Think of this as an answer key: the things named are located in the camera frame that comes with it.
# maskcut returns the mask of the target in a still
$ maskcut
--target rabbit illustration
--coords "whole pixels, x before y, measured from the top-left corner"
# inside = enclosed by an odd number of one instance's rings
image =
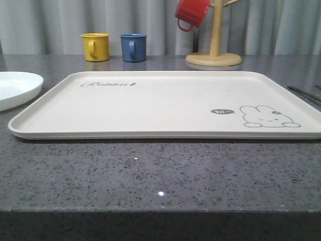
[[[243,119],[246,127],[300,127],[290,117],[265,105],[242,106]]]

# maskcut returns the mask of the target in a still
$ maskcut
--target white plate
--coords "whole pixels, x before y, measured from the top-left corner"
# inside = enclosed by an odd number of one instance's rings
[[[26,72],[0,72],[0,111],[16,107],[36,97],[43,78]]]
[[[9,128],[26,139],[313,139],[321,113],[253,72],[81,72]]]

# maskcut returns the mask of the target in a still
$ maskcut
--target curtain fold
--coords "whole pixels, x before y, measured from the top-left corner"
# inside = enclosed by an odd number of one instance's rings
[[[208,52],[213,9],[199,29],[177,27],[179,0],[1,0],[0,53],[82,54],[82,33],[146,33],[148,55]],[[320,0],[242,0],[224,8],[221,51],[240,55],[321,53]]]

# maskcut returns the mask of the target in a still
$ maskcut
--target rectangular tray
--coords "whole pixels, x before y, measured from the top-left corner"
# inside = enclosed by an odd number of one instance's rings
[[[254,72],[80,72],[9,129],[25,139],[317,139],[321,113]]]

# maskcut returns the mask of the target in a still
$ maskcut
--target chopsticks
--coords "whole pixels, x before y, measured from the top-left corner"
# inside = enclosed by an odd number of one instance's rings
[[[319,84],[316,84],[315,87],[318,88],[318,89],[321,89],[321,85],[319,85]],[[288,88],[291,89],[291,90],[294,90],[294,91],[296,91],[298,93],[303,93],[303,94],[305,94],[307,96],[310,96],[311,98],[316,99],[316,100],[321,102],[321,97],[316,96],[314,94],[311,94],[311,93],[305,91],[304,89],[301,89],[301,88],[298,88],[298,87],[295,87],[295,86],[292,86],[292,85],[288,86]]]

